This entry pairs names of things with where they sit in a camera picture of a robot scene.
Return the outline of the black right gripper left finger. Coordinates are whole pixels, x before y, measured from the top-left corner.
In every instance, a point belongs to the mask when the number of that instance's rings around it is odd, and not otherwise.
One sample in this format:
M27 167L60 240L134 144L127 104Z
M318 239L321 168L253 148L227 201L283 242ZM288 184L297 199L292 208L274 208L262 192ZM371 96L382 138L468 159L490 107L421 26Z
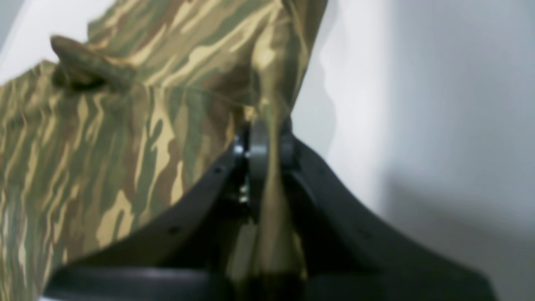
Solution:
M265 127L247 124L177 204L57 269L44 300L244 301L265 157Z

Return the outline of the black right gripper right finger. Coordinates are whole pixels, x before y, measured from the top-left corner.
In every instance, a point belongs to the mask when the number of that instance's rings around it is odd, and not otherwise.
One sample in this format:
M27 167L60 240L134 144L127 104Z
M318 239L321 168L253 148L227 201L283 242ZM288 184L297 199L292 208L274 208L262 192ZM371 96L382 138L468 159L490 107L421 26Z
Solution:
M301 239L303 301L495 301L481 274L431 252L367 209L311 148L281 130L283 188Z

